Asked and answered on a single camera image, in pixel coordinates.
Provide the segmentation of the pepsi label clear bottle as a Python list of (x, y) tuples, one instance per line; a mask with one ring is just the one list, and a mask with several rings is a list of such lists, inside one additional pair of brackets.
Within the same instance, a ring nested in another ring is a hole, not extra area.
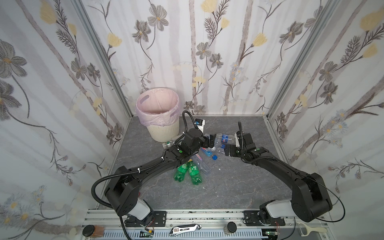
[(218, 142), (224, 143), (224, 144), (233, 144), (235, 143), (235, 136), (234, 135), (227, 135), (227, 134), (216, 134), (216, 139)]

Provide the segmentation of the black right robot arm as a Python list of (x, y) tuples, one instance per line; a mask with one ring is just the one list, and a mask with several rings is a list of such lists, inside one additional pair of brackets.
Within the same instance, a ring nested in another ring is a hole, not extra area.
[(226, 145), (226, 156), (240, 158), (244, 163), (260, 167), (286, 184), (292, 191), (288, 200), (271, 200), (260, 205), (258, 219), (269, 225), (281, 217), (299, 218), (309, 223), (333, 209), (330, 195), (333, 193), (317, 174), (308, 174), (275, 157), (269, 150), (257, 147), (251, 134), (244, 133), (238, 123), (236, 144)]

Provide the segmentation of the tall clear blue bottle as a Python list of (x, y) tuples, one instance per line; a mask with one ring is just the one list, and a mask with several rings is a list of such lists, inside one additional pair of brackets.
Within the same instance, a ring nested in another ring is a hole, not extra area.
[(211, 168), (209, 165), (203, 160), (203, 158), (199, 154), (193, 155), (193, 162), (199, 167), (199, 170), (205, 174), (209, 175), (211, 173)]

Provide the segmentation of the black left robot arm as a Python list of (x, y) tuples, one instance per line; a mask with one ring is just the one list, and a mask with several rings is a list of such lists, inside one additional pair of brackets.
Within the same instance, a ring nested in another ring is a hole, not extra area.
[(142, 227), (150, 226), (155, 220), (153, 209), (146, 201), (139, 199), (141, 186), (187, 163), (200, 148), (214, 146), (216, 135), (205, 136), (189, 111), (183, 111), (182, 118), (185, 125), (183, 134), (174, 145), (164, 149), (160, 157), (135, 168), (121, 167), (113, 175), (95, 181), (91, 187), (93, 199), (116, 212), (128, 240), (130, 237), (123, 216), (136, 218)]

